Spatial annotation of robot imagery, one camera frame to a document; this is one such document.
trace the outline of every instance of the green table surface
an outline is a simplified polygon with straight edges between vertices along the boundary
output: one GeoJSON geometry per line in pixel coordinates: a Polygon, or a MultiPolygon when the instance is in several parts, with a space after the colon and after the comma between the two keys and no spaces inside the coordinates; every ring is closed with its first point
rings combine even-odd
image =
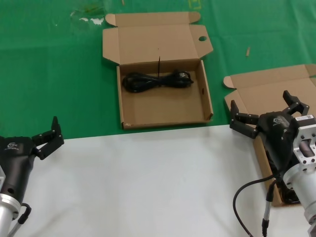
{"type": "Polygon", "coordinates": [[[315,0],[124,1],[0,0],[1,136],[49,130],[54,115],[65,138],[193,126],[121,129],[115,64],[102,60],[102,30],[111,26],[90,20],[107,13],[201,13],[214,47],[204,58],[208,125],[228,123],[225,76],[316,62],[315,0]]]}

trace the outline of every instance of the open cardboard box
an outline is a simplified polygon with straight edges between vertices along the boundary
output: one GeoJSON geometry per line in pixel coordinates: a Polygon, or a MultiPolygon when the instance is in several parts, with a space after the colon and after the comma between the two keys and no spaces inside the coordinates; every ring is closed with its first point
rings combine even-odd
{"type": "MultiPolygon", "coordinates": [[[[236,90],[225,97],[228,108],[235,100],[241,113],[261,115],[282,111],[287,107],[282,95],[291,95],[310,106],[309,114],[316,116],[316,65],[298,65],[257,72],[237,74],[224,78],[224,85],[236,90]]],[[[253,142],[263,177],[272,175],[266,151],[259,136],[253,142]]],[[[272,181],[265,183],[266,188],[272,181]]],[[[274,190],[273,206],[285,206],[277,189],[274,190]]]]}
{"type": "Polygon", "coordinates": [[[198,12],[108,14],[116,26],[103,30],[103,57],[117,66],[120,119],[124,129],[206,123],[213,115],[201,57],[213,51],[205,26],[190,25],[198,12]],[[187,88],[159,87],[141,93],[123,88],[131,72],[164,76],[188,71],[187,88]]]}

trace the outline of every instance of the white cloth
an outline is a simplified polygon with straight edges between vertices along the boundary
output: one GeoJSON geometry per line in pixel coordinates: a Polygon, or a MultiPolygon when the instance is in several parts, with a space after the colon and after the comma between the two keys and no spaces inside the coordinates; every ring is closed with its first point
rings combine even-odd
{"type": "MultiPolygon", "coordinates": [[[[252,140],[225,126],[66,140],[36,159],[16,237],[246,237],[232,207],[261,178],[252,140]]],[[[262,236],[263,184],[237,210],[262,236]]],[[[301,206],[273,208],[270,237],[308,236],[301,206]]]]}

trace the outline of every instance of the coiled black cable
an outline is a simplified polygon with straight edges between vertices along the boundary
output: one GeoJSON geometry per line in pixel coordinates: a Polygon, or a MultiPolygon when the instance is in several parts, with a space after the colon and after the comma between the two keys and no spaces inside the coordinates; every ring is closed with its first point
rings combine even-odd
{"type": "Polygon", "coordinates": [[[139,93],[157,86],[185,88],[191,86],[192,83],[190,73],[174,71],[163,77],[155,77],[142,73],[130,73],[124,77],[122,85],[129,92],[139,93]]]}

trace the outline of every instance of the black power cable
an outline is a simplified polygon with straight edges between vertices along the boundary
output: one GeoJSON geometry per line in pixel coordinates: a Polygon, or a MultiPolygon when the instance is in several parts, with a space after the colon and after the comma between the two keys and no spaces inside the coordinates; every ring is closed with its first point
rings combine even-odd
{"type": "Polygon", "coordinates": [[[241,226],[243,227],[243,229],[247,232],[247,234],[249,235],[249,237],[254,237],[254,236],[250,233],[250,231],[249,231],[249,230],[247,229],[247,227],[244,225],[244,223],[242,222],[241,218],[239,217],[239,215],[238,215],[238,213],[237,213],[237,209],[236,209],[236,199],[237,199],[239,193],[240,193],[242,190],[244,190],[245,188],[249,187],[250,185],[259,184],[259,183],[262,183],[262,182],[266,182],[266,181],[268,181],[269,179],[272,179],[272,178],[277,177],[277,176],[280,174],[280,172],[282,172],[284,169],[286,169],[286,168],[288,167],[288,165],[289,165],[289,163],[290,163],[290,161],[291,161],[291,158],[292,158],[292,156],[289,156],[289,158],[287,159],[286,165],[285,165],[282,169],[280,169],[279,171],[277,171],[275,174],[272,174],[272,175],[270,175],[270,176],[268,176],[268,177],[266,177],[266,178],[258,179],[258,180],[255,180],[255,181],[251,181],[251,182],[249,182],[249,183],[247,183],[247,184],[241,186],[241,187],[237,190],[237,192],[235,193],[235,196],[234,196],[234,199],[233,199],[233,209],[234,209],[234,213],[235,213],[235,215],[236,215],[236,217],[237,217],[237,219],[238,219],[240,225],[241,225],[241,226]]]}
{"type": "Polygon", "coordinates": [[[250,237],[254,237],[254,236],[250,233],[250,231],[249,231],[249,230],[247,229],[247,227],[244,225],[244,223],[242,222],[241,218],[239,217],[239,215],[238,215],[238,213],[237,213],[237,210],[236,210],[236,199],[237,199],[239,193],[240,193],[243,189],[247,188],[248,186],[253,185],[253,184],[259,184],[259,183],[268,181],[269,179],[272,179],[272,178],[274,178],[274,175],[270,175],[270,176],[268,176],[268,177],[266,177],[266,178],[263,178],[263,179],[258,179],[258,180],[255,180],[255,181],[251,181],[251,182],[249,182],[249,183],[247,183],[247,184],[241,186],[241,187],[237,190],[237,192],[235,193],[235,196],[234,196],[234,199],[233,199],[233,209],[234,209],[234,213],[235,213],[235,215],[236,215],[236,217],[237,217],[237,219],[238,219],[240,225],[243,227],[243,229],[247,232],[247,234],[248,234],[250,237]]]}
{"type": "Polygon", "coordinates": [[[132,93],[139,93],[157,86],[168,86],[175,88],[185,88],[191,86],[193,81],[188,72],[174,71],[173,73],[155,77],[141,73],[130,73],[124,77],[122,85],[132,93]]]}
{"type": "Polygon", "coordinates": [[[31,209],[30,205],[28,205],[26,203],[22,203],[21,206],[26,207],[25,212],[18,219],[18,223],[20,225],[23,225],[26,222],[26,220],[29,218],[29,215],[31,214],[32,209],[31,209]]]}

